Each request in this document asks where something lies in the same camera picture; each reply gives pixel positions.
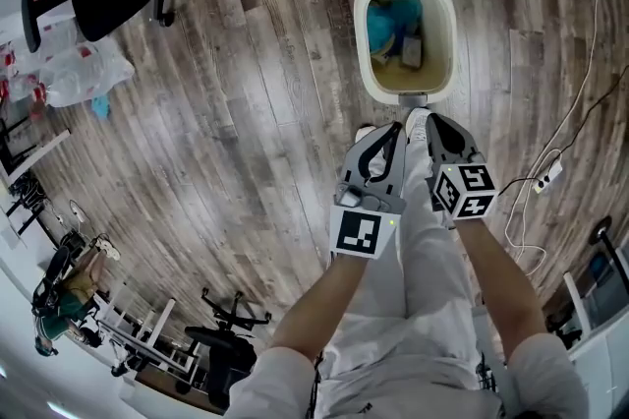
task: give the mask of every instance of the chair wheel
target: chair wheel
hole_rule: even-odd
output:
[[[166,12],[159,19],[159,24],[163,28],[170,28],[175,22],[175,12]]]

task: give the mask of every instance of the white sleeve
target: white sleeve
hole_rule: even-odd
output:
[[[252,373],[229,390],[227,419],[303,419],[315,381],[309,359],[285,347],[264,351]]]
[[[544,417],[587,419],[588,396],[563,342],[538,333],[520,343],[509,359],[523,410]]]

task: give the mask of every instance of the wooden floor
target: wooden floor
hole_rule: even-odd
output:
[[[173,296],[169,332],[208,324],[199,299],[207,286],[216,299],[241,289],[256,314],[278,320],[320,275],[331,195],[354,133],[405,117],[363,87],[353,1],[172,0],[169,29],[149,22],[146,8],[115,33],[136,75],[110,93],[109,119],[88,103],[48,114],[43,127],[69,127],[72,137],[36,175],[59,210],[70,214],[68,201],[77,201],[93,231],[120,249],[107,282],[127,279],[132,314]],[[527,174],[570,107],[594,0],[453,1],[459,74],[436,109],[470,128],[504,185]],[[592,74],[558,146],[629,60],[629,0],[600,0],[598,23]],[[613,216],[616,242],[629,235],[628,109],[625,82],[564,154],[560,178],[531,198],[527,242],[548,250],[532,276],[544,301],[566,270],[584,268],[598,219]],[[505,244],[517,192],[488,219]],[[521,265],[538,259],[528,250]]]

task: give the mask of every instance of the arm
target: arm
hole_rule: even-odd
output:
[[[546,332],[533,286],[481,220],[457,221],[524,410],[588,417],[588,397],[563,343]]]
[[[507,360],[536,333],[546,333],[542,306],[522,270],[480,219],[456,222]]]
[[[270,347],[287,347],[314,361],[334,335],[363,278],[367,260],[338,255],[284,316]]]
[[[315,379],[313,361],[334,335],[367,262],[336,257],[284,316],[252,373],[229,389],[231,405],[225,419],[304,417]]]

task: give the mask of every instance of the green cloth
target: green cloth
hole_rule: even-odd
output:
[[[41,334],[56,340],[69,328],[68,321],[79,322],[87,316],[88,308],[72,292],[65,291],[59,299],[57,314],[39,320]]]

